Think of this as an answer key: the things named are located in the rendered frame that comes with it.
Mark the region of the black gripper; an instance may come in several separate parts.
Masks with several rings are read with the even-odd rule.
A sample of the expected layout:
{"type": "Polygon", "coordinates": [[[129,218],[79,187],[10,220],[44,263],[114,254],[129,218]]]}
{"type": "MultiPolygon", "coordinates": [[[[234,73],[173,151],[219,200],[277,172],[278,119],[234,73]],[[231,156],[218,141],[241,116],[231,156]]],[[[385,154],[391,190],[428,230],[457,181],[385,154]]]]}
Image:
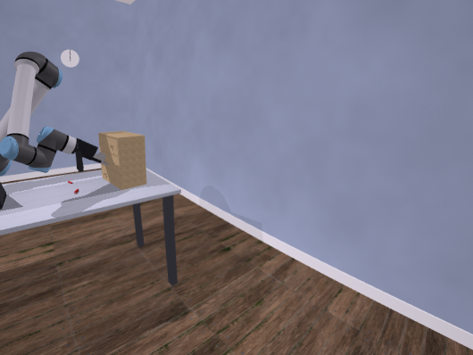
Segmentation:
{"type": "Polygon", "coordinates": [[[82,152],[82,157],[86,158],[86,159],[89,159],[89,160],[92,160],[92,161],[96,161],[96,162],[99,162],[103,165],[110,165],[109,163],[107,162],[104,162],[105,160],[105,153],[98,153],[97,155],[95,155],[98,147],[92,145],[92,144],[89,144],[83,140],[80,140],[80,139],[76,139],[77,140],[77,143],[76,143],[76,146],[74,148],[74,150],[72,151],[72,153],[75,153],[76,151],[79,152],[81,151],[82,152]],[[94,150],[95,149],[95,150],[94,150]],[[101,154],[101,155],[100,155],[101,154]],[[95,157],[94,157],[95,156],[95,157]]]}

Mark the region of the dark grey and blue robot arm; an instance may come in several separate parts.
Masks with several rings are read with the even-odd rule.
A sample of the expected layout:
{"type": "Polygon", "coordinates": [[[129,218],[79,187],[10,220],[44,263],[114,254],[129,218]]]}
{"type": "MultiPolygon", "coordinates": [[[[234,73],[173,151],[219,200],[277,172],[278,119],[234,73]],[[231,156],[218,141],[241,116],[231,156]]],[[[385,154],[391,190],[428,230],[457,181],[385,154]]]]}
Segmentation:
{"type": "Polygon", "coordinates": [[[0,121],[0,177],[11,167],[10,160],[46,173],[57,150],[71,154],[77,143],[74,137],[44,127],[37,137],[37,148],[29,145],[30,116],[47,92],[61,84],[62,72],[36,52],[20,54],[14,68],[16,76],[11,108],[0,121]]]}

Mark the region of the light brown wooden chest of drawers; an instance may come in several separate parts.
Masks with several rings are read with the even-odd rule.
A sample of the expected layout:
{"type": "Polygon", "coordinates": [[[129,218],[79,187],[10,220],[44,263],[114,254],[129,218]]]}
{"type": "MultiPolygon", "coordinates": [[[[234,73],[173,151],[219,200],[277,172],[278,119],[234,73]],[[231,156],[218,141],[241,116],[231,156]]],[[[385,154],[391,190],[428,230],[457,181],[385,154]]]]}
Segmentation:
{"type": "Polygon", "coordinates": [[[98,133],[98,136],[104,135],[118,139],[118,153],[120,165],[120,190],[129,189],[136,186],[146,185],[146,166],[145,166],[145,136],[139,136],[135,133],[126,133],[122,136],[115,137],[124,131],[114,131],[107,134],[98,133]]]}

